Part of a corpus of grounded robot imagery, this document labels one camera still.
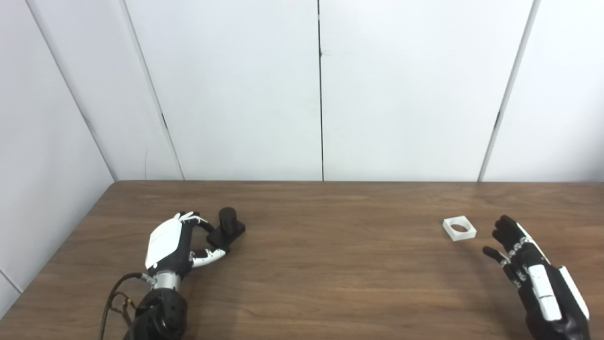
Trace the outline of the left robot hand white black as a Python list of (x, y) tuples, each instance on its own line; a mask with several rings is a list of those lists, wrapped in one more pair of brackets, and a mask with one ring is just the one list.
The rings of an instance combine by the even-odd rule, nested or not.
[(150, 235), (144, 262), (148, 275), (170, 272), (183, 279), (193, 268), (226, 256), (224, 249), (192, 250), (194, 227), (207, 225), (198, 212), (181, 212), (157, 226)]

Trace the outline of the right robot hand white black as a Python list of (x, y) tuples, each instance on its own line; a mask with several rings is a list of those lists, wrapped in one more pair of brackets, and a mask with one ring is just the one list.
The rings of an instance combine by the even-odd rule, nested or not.
[(492, 237), (505, 249), (483, 253), (496, 260), (515, 286), (535, 340), (590, 340), (589, 309), (567, 267), (548, 260), (531, 235), (513, 218), (495, 222)]

